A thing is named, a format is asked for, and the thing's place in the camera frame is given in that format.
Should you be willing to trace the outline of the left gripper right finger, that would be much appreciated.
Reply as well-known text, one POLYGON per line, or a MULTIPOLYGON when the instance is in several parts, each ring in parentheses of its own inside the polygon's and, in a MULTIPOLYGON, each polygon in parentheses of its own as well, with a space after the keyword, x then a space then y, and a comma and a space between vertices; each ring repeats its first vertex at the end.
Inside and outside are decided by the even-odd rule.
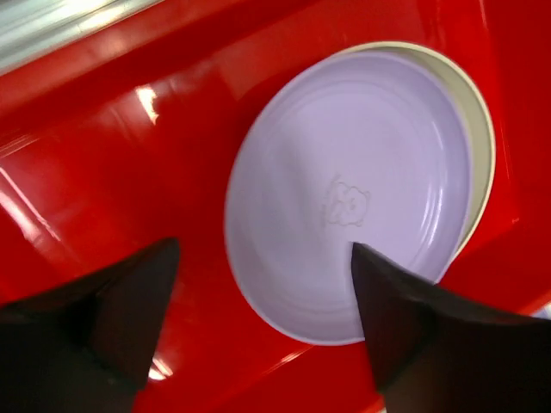
POLYGON ((389 412, 547 412, 550 322, 464 299, 362 243, 351 277, 389 412))

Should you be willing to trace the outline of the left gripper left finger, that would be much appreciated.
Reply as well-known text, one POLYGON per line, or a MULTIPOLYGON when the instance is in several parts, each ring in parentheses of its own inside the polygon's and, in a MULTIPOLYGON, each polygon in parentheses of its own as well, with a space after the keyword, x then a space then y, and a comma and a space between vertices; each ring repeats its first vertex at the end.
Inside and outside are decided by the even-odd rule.
POLYGON ((162 239, 1 307, 3 412, 129 412, 143 390, 180 247, 162 239))

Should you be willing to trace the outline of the purple plate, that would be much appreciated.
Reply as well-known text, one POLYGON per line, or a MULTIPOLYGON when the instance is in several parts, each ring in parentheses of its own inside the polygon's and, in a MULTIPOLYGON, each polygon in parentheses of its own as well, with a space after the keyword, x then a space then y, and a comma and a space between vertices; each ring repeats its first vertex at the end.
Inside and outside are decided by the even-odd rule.
POLYGON ((283 335, 360 342, 353 244, 437 283, 472 175, 459 111, 429 70, 392 52, 324 59, 275 94, 238 151, 224 218, 233 277, 283 335))

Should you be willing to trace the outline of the cream plate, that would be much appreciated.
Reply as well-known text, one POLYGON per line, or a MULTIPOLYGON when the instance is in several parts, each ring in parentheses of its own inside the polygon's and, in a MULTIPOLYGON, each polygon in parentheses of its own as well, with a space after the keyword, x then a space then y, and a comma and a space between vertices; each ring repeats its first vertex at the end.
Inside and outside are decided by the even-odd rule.
POLYGON ((427 46, 387 40, 351 46, 341 53, 371 50, 395 52, 422 65, 441 81, 458 107, 473 160, 473 196, 461 243, 455 251, 455 256, 459 256, 471 246, 471 238, 477 231, 492 192, 497 152, 489 108, 473 79, 454 60, 427 46))

